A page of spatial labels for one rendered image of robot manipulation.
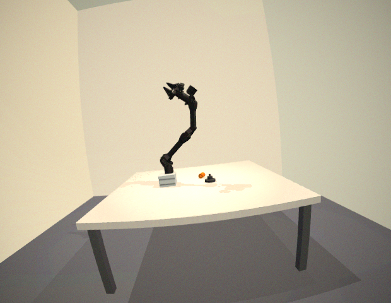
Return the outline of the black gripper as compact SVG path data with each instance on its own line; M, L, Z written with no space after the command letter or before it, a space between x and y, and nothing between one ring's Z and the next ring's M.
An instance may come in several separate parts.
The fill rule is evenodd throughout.
M182 99L184 92L183 94L177 92L180 85L179 83L167 83L167 85L170 87L171 90L166 87L163 87L163 89L166 91L166 94L168 95L168 98L170 100L172 100L174 96L178 97L178 99Z

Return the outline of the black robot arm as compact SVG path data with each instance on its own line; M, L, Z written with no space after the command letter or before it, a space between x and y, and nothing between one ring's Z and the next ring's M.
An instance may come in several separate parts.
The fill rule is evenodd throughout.
M185 84L180 83L178 91L179 93L183 94L183 90ZM165 170L166 174L172 174L173 173L173 162L171 161L172 156L175 154L175 152L188 140L190 140L191 136L193 135L194 131L197 129L196 126L196 109L197 109L197 101L195 100L194 94L197 92L197 90L193 86L189 86L186 90L186 93L189 94L189 96L185 93L182 97L182 101L185 102L184 105L189 106L190 110L190 128L188 128L184 133L182 133L179 137L179 140L177 143L173 146L173 148L166 154L163 154L161 156L160 162Z

